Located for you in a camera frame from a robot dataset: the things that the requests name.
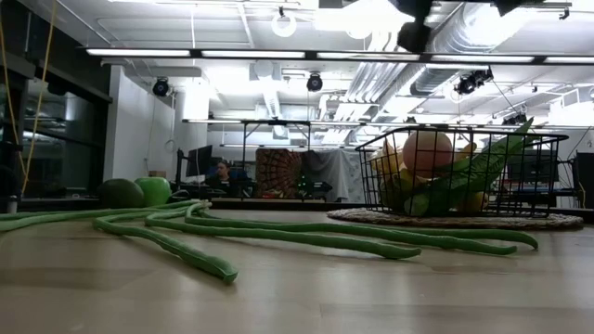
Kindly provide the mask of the black monitor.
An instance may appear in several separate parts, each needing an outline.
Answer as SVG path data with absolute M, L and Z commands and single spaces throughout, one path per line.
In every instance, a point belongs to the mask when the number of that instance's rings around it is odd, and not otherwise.
M 511 155 L 507 160 L 507 178 L 522 183 L 557 182 L 557 151 L 525 148 L 519 154 Z

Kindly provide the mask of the round woven placemat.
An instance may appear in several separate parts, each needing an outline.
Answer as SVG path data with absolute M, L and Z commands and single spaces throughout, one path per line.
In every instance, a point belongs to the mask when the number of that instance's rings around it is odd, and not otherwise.
M 584 219 L 572 215 L 550 214 L 547 217 L 409 217 L 363 208 L 341 209 L 327 212 L 331 219 L 347 222 L 398 225 L 410 227 L 463 228 L 463 229 L 508 229 L 508 230 L 579 230 Z

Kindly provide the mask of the dark monitor on arm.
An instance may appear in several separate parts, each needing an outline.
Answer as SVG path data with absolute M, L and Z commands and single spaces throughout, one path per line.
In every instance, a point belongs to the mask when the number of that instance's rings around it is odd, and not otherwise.
M 213 147 L 191 149 L 187 156 L 186 177 L 206 175 L 210 170 Z

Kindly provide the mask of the pink peach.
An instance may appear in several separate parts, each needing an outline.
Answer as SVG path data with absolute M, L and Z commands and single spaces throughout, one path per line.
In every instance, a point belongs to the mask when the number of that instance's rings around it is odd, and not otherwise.
M 453 147 L 442 132 L 415 131 L 403 146 L 403 162 L 410 172 L 423 178 L 435 177 L 441 166 L 453 160 Z

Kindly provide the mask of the black box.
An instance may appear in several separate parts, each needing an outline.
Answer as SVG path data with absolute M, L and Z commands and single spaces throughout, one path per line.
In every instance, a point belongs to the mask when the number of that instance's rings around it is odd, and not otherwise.
M 594 210 L 594 153 L 578 152 L 575 158 L 576 186 L 580 203 L 585 209 Z

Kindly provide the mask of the long green bean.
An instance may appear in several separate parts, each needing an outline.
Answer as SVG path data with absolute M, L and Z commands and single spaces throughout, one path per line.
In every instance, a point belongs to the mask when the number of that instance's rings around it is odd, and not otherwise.
M 226 260 L 208 255 L 190 247 L 188 244 L 182 241 L 168 237 L 162 233 L 150 230 L 145 227 L 123 226 L 117 224 L 118 221 L 132 220 L 135 218 L 144 218 L 145 222 L 147 222 L 150 219 L 156 220 L 175 218 L 182 215 L 183 213 L 181 210 L 125 213 L 98 217 L 93 221 L 92 226 L 97 230 L 112 235 L 143 238 L 145 240 L 151 241 L 161 247 L 163 250 L 177 256 L 190 266 L 216 276 L 226 284 L 232 283 L 237 278 L 238 270 Z
M 280 223 L 224 219 L 200 212 L 195 218 L 201 225 L 236 228 L 261 228 L 286 232 L 330 232 L 351 236 L 379 238 L 382 240 L 431 246 L 445 250 L 471 251 L 495 255 L 509 255 L 517 251 L 515 246 L 499 247 L 480 242 L 480 239 L 502 240 L 522 243 L 537 250 L 535 238 L 523 232 L 498 229 L 393 229 L 363 225 L 331 223 Z
M 70 212 L 18 212 L 0 214 L 0 232 L 9 232 L 31 225 L 64 222 L 69 220 L 92 219 L 113 215 L 130 215 L 137 213 L 170 212 L 186 209 L 190 205 L 199 204 L 201 208 L 210 208 L 212 203 L 208 200 L 191 199 L 170 204 L 133 209 L 101 209 L 89 211 Z
M 423 246 L 491 255 L 510 255 L 515 246 L 499 247 L 463 238 L 428 236 L 398 230 L 335 225 L 329 223 L 278 224 L 205 218 L 195 216 L 197 206 L 187 209 L 184 230 L 197 235 L 259 238 L 307 244 L 333 249 L 360 251 L 399 260 L 421 254 Z
M 319 247 L 360 251 L 386 259 L 400 260 L 418 256 L 421 249 L 404 249 L 375 241 L 355 238 L 323 236 L 300 232 L 286 232 L 261 228 L 216 227 L 169 221 L 177 212 L 154 212 L 145 218 L 145 225 L 178 230 L 194 235 L 226 238 L 257 238 L 307 244 Z

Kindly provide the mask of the pale yellow fruit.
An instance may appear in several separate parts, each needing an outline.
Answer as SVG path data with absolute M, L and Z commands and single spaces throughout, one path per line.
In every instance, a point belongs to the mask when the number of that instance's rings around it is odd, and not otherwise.
M 477 144 L 474 142 L 470 142 L 461 151 L 455 154 L 454 161 L 462 161 L 468 159 L 476 148 Z

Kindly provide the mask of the yellow lemon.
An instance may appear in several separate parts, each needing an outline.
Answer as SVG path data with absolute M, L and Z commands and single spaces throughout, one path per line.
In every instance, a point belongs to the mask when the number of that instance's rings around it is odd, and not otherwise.
M 483 211 L 489 203 L 489 196 L 484 192 L 466 194 L 456 205 L 456 210 L 463 213 L 477 213 Z

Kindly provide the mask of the patterned tapestry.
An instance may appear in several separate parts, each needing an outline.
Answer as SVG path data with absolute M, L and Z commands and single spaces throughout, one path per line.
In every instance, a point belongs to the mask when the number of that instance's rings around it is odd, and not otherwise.
M 301 180 L 302 153 L 285 148 L 258 148 L 256 157 L 256 197 L 295 199 Z

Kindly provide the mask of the bright green apple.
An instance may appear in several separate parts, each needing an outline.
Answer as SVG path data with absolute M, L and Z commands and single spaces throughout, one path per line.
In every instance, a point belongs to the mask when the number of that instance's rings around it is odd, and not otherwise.
M 166 204 L 172 195 L 170 183 L 163 177 L 140 177 L 135 183 L 142 189 L 146 207 Z

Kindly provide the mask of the green pear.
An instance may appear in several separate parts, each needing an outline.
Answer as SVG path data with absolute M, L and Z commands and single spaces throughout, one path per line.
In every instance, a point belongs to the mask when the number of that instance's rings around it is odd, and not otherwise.
M 417 188 L 425 186 L 427 180 L 413 174 L 407 168 L 397 173 L 383 173 L 379 177 L 381 205 L 392 212 L 405 213 L 410 209 L 410 199 Z

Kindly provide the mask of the black ceiling spotlight cluster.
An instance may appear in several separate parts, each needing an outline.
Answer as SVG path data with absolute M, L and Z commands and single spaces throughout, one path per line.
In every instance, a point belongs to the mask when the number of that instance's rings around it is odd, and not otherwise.
M 473 71 L 470 74 L 461 76 L 459 82 L 455 84 L 454 91 L 461 96 L 473 93 L 477 88 L 494 79 L 490 68 L 487 70 Z

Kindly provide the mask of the dark green avocado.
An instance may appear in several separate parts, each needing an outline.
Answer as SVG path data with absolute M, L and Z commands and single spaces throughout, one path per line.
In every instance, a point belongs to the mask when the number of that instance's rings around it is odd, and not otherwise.
M 110 179 L 97 188 L 101 204 L 110 209 L 132 209 L 144 206 L 144 193 L 139 185 L 122 178 Z

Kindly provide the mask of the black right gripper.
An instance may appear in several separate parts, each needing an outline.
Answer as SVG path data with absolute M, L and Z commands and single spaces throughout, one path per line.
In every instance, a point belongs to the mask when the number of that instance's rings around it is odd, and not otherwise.
M 500 17 L 522 6 L 541 4 L 543 0 L 492 0 Z M 400 12 L 415 19 L 425 19 L 433 6 L 433 0 L 392 0 Z M 432 29 L 423 23 L 407 22 L 399 31 L 399 46 L 408 52 L 424 52 Z

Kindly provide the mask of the black stand frame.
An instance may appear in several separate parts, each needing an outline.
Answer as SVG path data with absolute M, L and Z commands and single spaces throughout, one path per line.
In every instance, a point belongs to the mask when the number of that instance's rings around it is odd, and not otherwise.
M 254 183 L 255 183 L 255 172 L 256 172 L 256 157 L 255 153 L 258 148 L 285 148 L 290 151 L 294 152 L 301 152 L 302 157 L 303 153 L 311 148 L 311 134 L 312 134 L 312 124 L 309 121 L 294 121 L 294 120 L 279 120 L 279 119 L 270 119 L 270 120 L 246 120 L 242 121 L 242 139 L 241 139 L 241 168 L 242 171 L 246 171 L 247 166 L 247 156 L 248 150 L 252 150 L 254 154 Z M 248 139 L 252 136 L 252 134 L 262 127 L 263 125 L 269 126 L 274 128 L 275 126 L 280 127 L 282 130 L 290 130 L 291 128 L 296 129 L 298 132 L 301 133 L 303 136 L 305 143 L 304 144 L 297 144 L 293 145 L 289 144 L 278 144 L 278 143 L 249 143 Z M 298 196 L 295 199 L 303 199 L 303 194 L 301 194 L 301 187 L 303 187 L 303 176 L 301 172 L 301 180 L 298 184 L 299 191 Z M 265 197 L 266 199 L 277 199 L 273 198 L 272 196 Z

